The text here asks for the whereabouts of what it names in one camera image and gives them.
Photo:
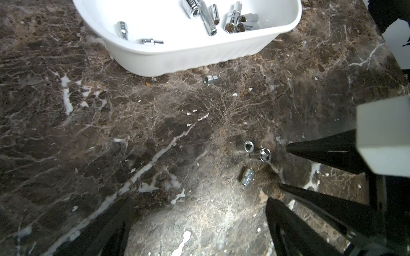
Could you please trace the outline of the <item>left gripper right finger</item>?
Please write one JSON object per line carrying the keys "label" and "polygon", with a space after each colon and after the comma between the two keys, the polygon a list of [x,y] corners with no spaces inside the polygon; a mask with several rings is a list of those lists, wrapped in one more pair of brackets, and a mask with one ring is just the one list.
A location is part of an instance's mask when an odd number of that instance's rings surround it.
{"label": "left gripper right finger", "polygon": [[282,201],[269,197],[265,214],[278,256],[340,256]]}

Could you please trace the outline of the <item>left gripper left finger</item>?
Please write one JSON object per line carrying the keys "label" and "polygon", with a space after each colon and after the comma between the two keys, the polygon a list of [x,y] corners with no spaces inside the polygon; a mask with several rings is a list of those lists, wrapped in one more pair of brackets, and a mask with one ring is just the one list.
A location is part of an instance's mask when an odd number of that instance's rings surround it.
{"label": "left gripper left finger", "polygon": [[131,228],[131,199],[112,205],[57,256],[123,256]]}

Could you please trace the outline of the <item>dark chrome socket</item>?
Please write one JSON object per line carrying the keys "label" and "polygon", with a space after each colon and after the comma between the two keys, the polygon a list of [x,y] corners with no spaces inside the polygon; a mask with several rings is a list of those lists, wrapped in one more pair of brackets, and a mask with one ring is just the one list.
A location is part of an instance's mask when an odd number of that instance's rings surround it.
{"label": "dark chrome socket", "polygon": [[245,15],[241,15],[239,18],[240,23],[245,23],[245,22],[257,23],[258,20],[259,20],[258,14],[254,14],[254,13],[248,13]]}

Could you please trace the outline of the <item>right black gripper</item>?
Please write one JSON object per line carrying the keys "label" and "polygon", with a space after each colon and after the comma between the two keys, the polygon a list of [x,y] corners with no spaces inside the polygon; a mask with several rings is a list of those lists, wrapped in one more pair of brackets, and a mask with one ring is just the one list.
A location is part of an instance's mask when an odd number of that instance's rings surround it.
{"label": "right black gripper", "polygon": [[[356,150],[356,130],[291,143],[290,154],[354,175],[368,172]],[[350,241],[345,256],[410,254],[410,179],[366,174],[369,205],[291,185],[280,190],[309,208]]]}

